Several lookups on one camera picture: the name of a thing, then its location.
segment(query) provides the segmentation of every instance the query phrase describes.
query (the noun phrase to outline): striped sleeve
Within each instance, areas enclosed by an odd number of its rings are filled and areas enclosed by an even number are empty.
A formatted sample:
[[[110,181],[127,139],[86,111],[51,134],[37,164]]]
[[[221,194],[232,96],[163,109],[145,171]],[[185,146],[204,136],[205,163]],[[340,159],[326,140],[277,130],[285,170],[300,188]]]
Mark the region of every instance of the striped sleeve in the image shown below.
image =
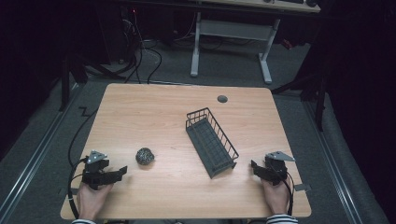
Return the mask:
[[[77,220],[74,220],[72,222],[72,224],[96,224],[96,223],[94,223],[90,220],[86,220],[86,219],[77,219]]]
[[[293,224],[298,223],[295,217],[288,215],[273,215],[267,218],[266,224]]]

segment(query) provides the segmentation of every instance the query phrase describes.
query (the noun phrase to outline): spherical object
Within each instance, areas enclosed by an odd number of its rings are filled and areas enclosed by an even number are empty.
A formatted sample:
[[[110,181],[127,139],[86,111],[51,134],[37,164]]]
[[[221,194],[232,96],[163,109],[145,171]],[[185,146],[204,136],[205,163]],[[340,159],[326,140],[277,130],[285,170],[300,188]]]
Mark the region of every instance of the spherical object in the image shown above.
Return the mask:
[[[149,165],[154,161],[154,155],[149,148],[142,147],[136,153],[136,161],[141,165]]]

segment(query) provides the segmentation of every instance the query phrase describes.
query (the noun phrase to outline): wooden table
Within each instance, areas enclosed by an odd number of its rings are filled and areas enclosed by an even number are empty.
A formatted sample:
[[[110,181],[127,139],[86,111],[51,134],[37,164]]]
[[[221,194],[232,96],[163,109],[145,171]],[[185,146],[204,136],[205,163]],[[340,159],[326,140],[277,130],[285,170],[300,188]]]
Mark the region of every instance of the wooden table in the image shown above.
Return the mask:
[[[228,102],[220,103],[219,95],[227,96]],[[186,115],[204,107],[239,153],[234,169],[212,179],[185,129]],[[148,166],[135,160],[141,147],[155,155]],[[270,216],[250,160],[263,166],[264,155],[278,150],[292,156],[271,92],[236,87],[110,84],[81,157],[92,149],[107,154],[108,171],[128,166],[99,216],[110,219]],[[287,166],[300,184],[296,164]],[[293,215],[310,213],[305,192],[295,192]],[[73,218],[67,200],[61,216]]]

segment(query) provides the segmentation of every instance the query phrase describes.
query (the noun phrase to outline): human hand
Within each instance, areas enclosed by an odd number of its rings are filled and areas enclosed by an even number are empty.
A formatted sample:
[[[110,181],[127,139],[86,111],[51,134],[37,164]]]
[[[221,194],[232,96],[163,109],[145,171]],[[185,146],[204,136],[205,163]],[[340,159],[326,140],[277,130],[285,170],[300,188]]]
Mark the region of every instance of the human hand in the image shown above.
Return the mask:
[[[286,183],[290,186],[290,178],[286,179]],[[262,186],[264,187],[264,197],[272,213],[287,214],[289,203],[289,190],[283,181],[278,185],[273,186],[272,182],[262,179]]]
[[[99,190],[91,189],[89,185],[81,183],[79,186],[77,199],[79,217],[81,219],[96,220],[97,215],[105,204],[107,194],[114,184],[105,185]]]

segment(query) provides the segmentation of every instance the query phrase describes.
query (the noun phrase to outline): black wire basket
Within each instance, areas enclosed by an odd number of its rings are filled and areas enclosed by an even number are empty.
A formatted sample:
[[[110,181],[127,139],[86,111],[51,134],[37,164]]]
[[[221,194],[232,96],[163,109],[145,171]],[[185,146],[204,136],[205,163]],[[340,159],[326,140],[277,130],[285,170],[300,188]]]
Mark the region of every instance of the black wire basket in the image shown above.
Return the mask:
[[[210,178],[235,167],[239,154],[209,108],[187,114],[186,131]]]

